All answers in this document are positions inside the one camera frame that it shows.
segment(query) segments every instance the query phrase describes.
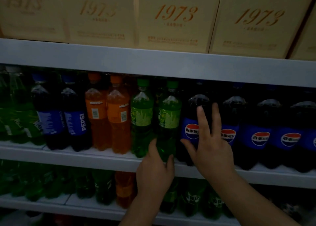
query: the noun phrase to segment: orange soda bottle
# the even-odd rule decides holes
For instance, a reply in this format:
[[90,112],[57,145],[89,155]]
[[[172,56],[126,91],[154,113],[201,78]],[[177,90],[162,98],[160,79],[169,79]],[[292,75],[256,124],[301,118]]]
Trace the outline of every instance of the orange soda bottle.
[[128,208],[136,197],[135,177],[136,173],[115,172],[116,203],[122,208]]
[[126,154],[131,148],[130,96],[122,85],[121,76],[111,76],[111,83],[107,115],[112,127],[112,149],[114,153]]
[[88,118],[91,122],[93,146],[100,151],[111,148],[111,126],[107,118],[106,95],[102,89],[101,75],[89,72],[90,89],[85,93]]

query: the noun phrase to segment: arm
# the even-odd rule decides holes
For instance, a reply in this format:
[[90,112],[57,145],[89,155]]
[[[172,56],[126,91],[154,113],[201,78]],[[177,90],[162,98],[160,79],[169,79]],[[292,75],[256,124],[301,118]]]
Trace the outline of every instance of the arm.
[[235,171],[233,152],[221,138],[218,105],[212,107],[212,134],[203,108],[197,108],[199,145],[185,139],[192,161],[243,226],[298,226],[299,224],[254,190]]
[[174,178],[174,161],[170,155],[164,166],[156,148],[157,140],[149,144],[148,154],[136,171],[138,194],[119,226],[152,225],[162,200]]

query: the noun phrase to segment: store shelf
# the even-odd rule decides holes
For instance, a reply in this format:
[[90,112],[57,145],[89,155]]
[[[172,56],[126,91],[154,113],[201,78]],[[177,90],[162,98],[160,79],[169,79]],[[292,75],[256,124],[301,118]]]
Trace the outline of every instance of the store shelf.
[[[0,196],[0,207],[32,210],[45,213],[66,214],[80,217],[110,219],[120,221],[126,210],[119,207],[115,202],[110,205],[99,204],[95,197],[81,200],[77,195],[61,195],[56,199],[41,198],[37,202],[31,202],[25,197],[14,198],[10,194]],[[221,216],[218,220],[209,220],[200,213],[187,218],[182,212],[176,210],[173,214],[158,213],[154,224],[166,226],[238,226],[236,219]]]
[[[14,144],[11,142],[1,142],[0,158],[126,172],[136,172],[141,162],[141,159],[136,158],[131,152],[120,155],[113,153],[111,149],[98,151],[95,148],[75,152],[71,147],[64,150],[51,151],[46,146],[34,146],[30,143]],[[252,184],[316,189],[316,170],[300,173],[285,166],[270,170],[261,164],[257,164],[249,171],[238,167],[236,167],[236,171]],[[177,160],[175,160],[175,175],[187,178],[203,178],[196,167],[189,167]]]
[[316,87],[315,61],[0,39],[0,63]]

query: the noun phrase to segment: finger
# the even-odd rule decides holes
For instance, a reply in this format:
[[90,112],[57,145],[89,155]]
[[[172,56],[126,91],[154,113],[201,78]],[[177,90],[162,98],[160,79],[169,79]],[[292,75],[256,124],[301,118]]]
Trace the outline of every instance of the finger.
[[157,139],[153,139],[148,146],[148,155],[153,158],[160,158],[160,155],[158,153],[157,147],[156,147]]
[[166,168],[167,168],[168,174],[174,177],[174,156],[173,155],[169,155]]
[[198,121],[198,127],[199,127],[199,137],[200,139],[206,140],[210,137],[210,128],[209,124],[207,122],[204,110],[202,106],[197,107],[197,121]]
[[212,136],[221,138],[222,120],[219,114],[218,104],[212,105]]
[[182,144],[184,144],[185,148],[187,149],[187,151],[188,151],[188,153],[189,153],[189,155],[191,157],[191,160],[194,163],[195,162],[195,158],[196,158],[196,152],[197,152],[195,147],[187,139],[181,139],[180,141],[181,141]]

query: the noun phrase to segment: hand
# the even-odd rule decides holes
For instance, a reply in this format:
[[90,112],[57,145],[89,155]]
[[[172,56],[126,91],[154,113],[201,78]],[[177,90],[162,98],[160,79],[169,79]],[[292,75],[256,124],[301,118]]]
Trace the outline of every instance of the hand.
[[170,155],[166,166],[159,156],[157,139],[150,142],[148,153],[136,171],[138,195],[144,200],[150,200],[151,205],[158,209],[174,178],[173,155]]
[[212,134],[202,106],[197,107],[199,144],[197,150],[189,140],[181,139],[198,171],[213,186],[231,177],[235,171],[231,146],[222,139],[222,122],[218,104],[212,105]]

